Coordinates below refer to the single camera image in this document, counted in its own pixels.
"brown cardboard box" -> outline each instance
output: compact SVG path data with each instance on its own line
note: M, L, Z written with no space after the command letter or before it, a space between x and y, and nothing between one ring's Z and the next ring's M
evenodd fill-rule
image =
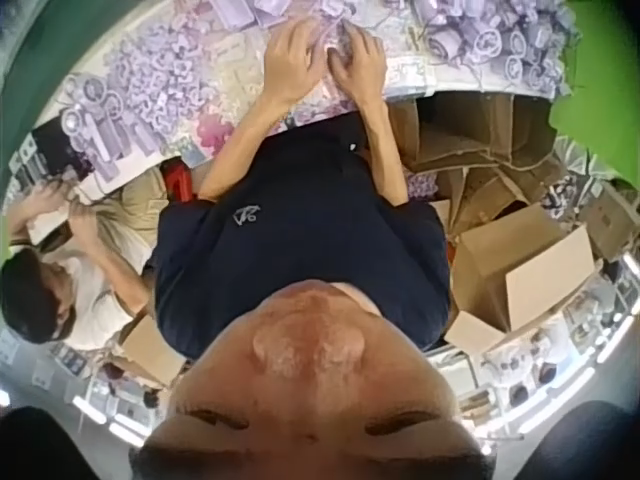
M578 218L587 225L596 253L613 262L640 235L640 215L610 184L595 187L597 198L582 209Z
M128 368L131 374L165 387L171 386L185 362L165 342L155 320L148 315L121 336L120 346L125 357L138 367L135 372Z
M446 340L486 352L571 297L595 271L584 227L566 235L538 205L460 237L451 272L459 308Z
M549 188L568 173L566 167L554 155L528 170L509 167L501 167L500 170L518 187L518 191L530 204L542 200Z
M532 168L551 155L557 132L549 126L551 104L511 94L444 92L435 96L431 128L483 146L478 152L517 169Z
M448 192L447 185L451 186L453 207L449 212L448 229L451 237L490 223L505 211L515 211L529 204L518 186L499 168L470 169L462 187L457 171L442 172L438 180L443 192Z
M412 165L416 162L420 150L420 120L416 101L390 103L388 108L402 163Z

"open cardboard box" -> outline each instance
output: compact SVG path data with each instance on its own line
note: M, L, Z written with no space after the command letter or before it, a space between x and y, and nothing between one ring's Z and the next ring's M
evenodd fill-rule
M538 205L465 232L451 272L459 312L445 339L487 352L546 320L594 271L586 228L565 235Z
M173 350L158 330L156 321L146 315L132 322L120 336L120 347L128 360L125 371L145 383L170 388L180 374L185 358Z

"purple product box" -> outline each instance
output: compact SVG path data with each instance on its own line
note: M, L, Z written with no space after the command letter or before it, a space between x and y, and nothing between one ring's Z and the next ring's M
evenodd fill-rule
M255 21L245 0L209 0L218 18L229 31L241 30Z

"ceiling light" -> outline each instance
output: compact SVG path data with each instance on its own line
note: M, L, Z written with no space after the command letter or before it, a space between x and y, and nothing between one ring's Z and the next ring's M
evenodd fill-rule
M625 253L622 256L622 259L629 267L629 270L631 270L636 277L640 277L640 265L638 265L636 259L633 258L629 252Z
M622 341L622 338L624 337L624 335L631 328L631 325L633 325L633 319L634 317L627 317L627 319L622 323L622 325L620 325L620 328L618 329L618 331L613 334L613 337L611 337L611 340L609 341L607 346L604 347L600 352L600 354L598 355L598 358L597 358L598 363L606 362L607 359L611 356L615 348Z
M136 422L135 420L127 417L126 415L118 413L114 418L116 422L121 423L125 427L130 428L131 430L142 435L143 437L148 437L149 435L151 435L150 427L147 427L146 425L143 425L140 422Z
M540 410L531 419L524 422L518 429L518 433L527 434L533 429L537 428L540 424L545 422L554 413L556 413L562 406L567 403L576 393L580 391L582 387L593 377L596 370L591 367L586 369L582 374L573 382L564 392L558 395L557 398L551 401L544 409Z
M73 397L73 401L71 403L78 407L82 413L84 413L98 425L104 425L105 423L107 423L107 416L96 407L91 405L89 402L87 402L84 398L76 395L75 397Z
M0 407L7 408L11 405L11 397L4 390L0 390Z
M144 445L144 440L142 438L118 423L112 423L109 425L109 431L120 440L123 440L134 447L140 448Z

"fluorescent light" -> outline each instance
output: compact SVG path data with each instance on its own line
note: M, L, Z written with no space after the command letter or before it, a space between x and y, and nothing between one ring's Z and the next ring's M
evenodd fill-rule
M122 415L121 413L116 414L114 417L116 422L121 423L127 428L130 428L136 433L139 433L143 437L148 437L151 435L151 428L146 425L141 424L140 422L136 422L132 418L127 417L126 415Z
M105 423L107 423L107 416L96 407L91 405L89 402L87 402L84 398L76 395L75 397L73 397L73 401L71 403L78 407L82 413L84 413L98 425L104 425Z
M631 325L633 325L633 320L634 320L634 317L627 317L627 319L622 323L622 325L620 325L620 328L618 329L618 331L613 334L613 337L611 337L611 340L609 341L607 346L604 347L600 352L600 354L598 355L598 358L597 358L598 363L604 363L607 361L607 359L611 356L615 348L622 341L622 338L624 337L624 335L631 328Z
M591 355L595 353L596 349L593 347L589 347L586 352L584 352L575 362L571 364L569 368L567 368L559 377L551 383L551 388L558 389L562 387L565 383L567 383L571 378L578 373L582 367L584 367Z
M625 253L622 256L622 259L629 267L629 270L631 270L636 277L640 277L640 265L638 265L636 259L633 258L629 252Z
M547 419L549 419L554 413L560 410L560 408L562 408L565 403L573 398L573 396L586 385L586 383L591 379L591 377L593 377L595 373L596 370L593 367L588 368L584 372L582 372L578 379L573 382L571 386L569 386L564 392L558 395L557 398L552 400L549 405L540 410L531 419L524 422L518 429L518 433L527 434L538 427L540 424L545 422Z
M132 431L127 430L126 428L124 428L122 425L118 423L112 423L111 425L109 425L109 431L113 433L116 437L118 437L120 440L130 443L134 447L140 448L142 447L142 445L144 445L144 440L142 438L137 436Z
M0 407L7 408L11 405L11 397L4 390L0 390Z

